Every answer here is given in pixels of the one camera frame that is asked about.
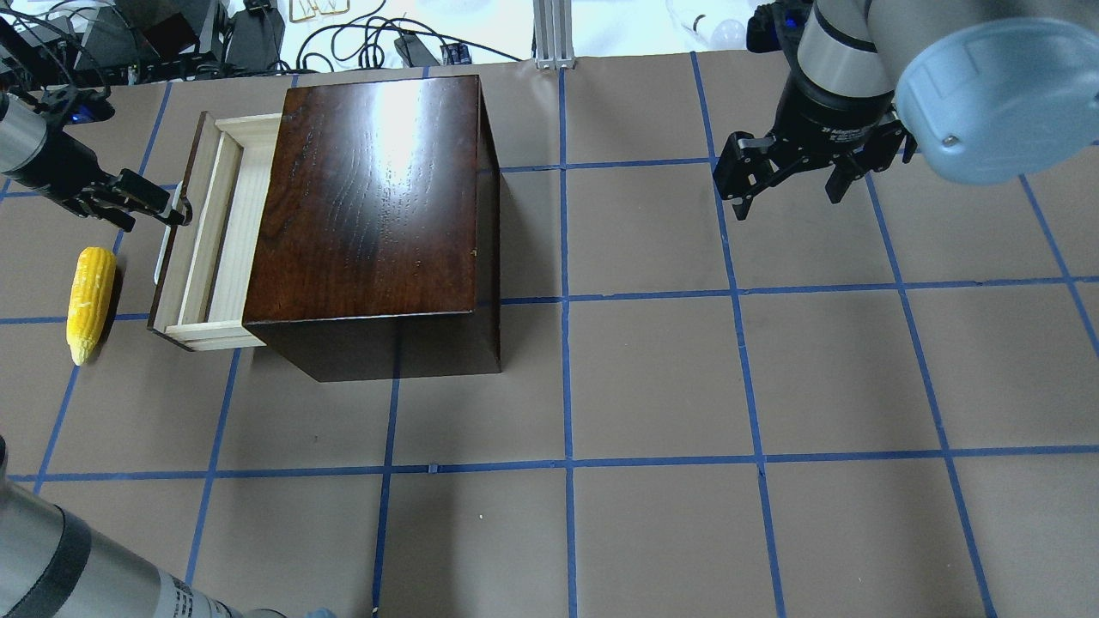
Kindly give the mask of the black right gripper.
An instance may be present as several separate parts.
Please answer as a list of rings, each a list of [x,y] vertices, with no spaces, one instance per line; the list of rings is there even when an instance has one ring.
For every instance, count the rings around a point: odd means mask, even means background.
[[[737,130],[729,135],[712,172],[717,192],[734,218],[745,221],[756,197],[784,181],[777,165],[808,158],[832,164],[828,199],[840,203],[852,184],[890,167],[906,146],[907,129],[891,97],[853,98],[800,77],[786,79],[769,133],[754,136]]]

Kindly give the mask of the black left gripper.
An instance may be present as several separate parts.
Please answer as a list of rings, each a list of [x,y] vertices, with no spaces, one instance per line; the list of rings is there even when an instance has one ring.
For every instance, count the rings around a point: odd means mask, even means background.
[[[33,137],[10,134],[9,179],[37,191],[74,216],[93,216],[124,233],[135,227],[135,219],[130,216],[134,212],[149,216],[164,227],[188,227],[193,218],[187,198],[165,191],[130,169],[122,169],[112,179],[112,196],[121,209],[95,205],[85,190],[106,184],[109,175],[102,172],[91,148],[63,130],[47,130]]]

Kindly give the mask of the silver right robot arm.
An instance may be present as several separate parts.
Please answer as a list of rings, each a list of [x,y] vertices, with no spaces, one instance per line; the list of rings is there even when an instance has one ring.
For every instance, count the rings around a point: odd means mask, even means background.
[[[829,169],[839,203],[867,173],[921,154],[950,181],[1047,172],[1098,132],[1095,1],[774,1],[750,52],[788,77],[765,136],[731,133],[712,179],[746,219],[757,195]]]

